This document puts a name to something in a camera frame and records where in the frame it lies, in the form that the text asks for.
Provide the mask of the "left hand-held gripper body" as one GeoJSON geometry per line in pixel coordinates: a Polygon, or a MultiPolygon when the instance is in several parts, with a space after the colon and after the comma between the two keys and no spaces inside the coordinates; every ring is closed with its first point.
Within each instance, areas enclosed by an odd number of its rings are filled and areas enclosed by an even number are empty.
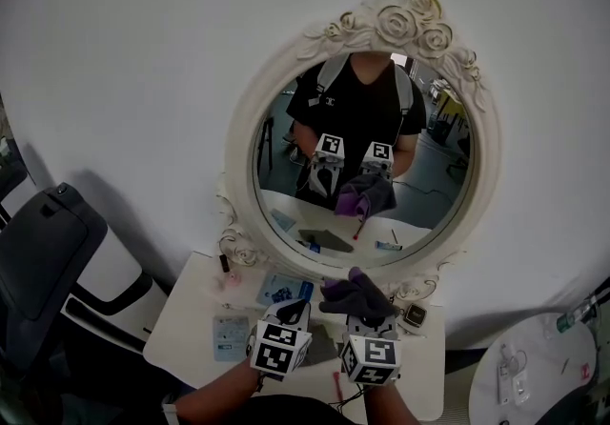
{"type": "Polygon", "coordinates": [[[279,302],[257,320],[247,342],[247,357],[253,369],[282,381],[301,365],[313,340],[309,332],[311,304],[305,301],[306,309],[295,325],[279,322],[275,316],[279,302]]]}

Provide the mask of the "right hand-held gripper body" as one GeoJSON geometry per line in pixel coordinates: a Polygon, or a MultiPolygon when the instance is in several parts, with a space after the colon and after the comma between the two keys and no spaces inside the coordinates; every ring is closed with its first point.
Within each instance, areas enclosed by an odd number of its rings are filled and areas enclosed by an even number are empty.
{"type": "Polygon", "coordinates": [[[398,378],[401,343],[396,318],[348,315],[339,353],[343,372],[362,386],[385,386],[398,378]]]}

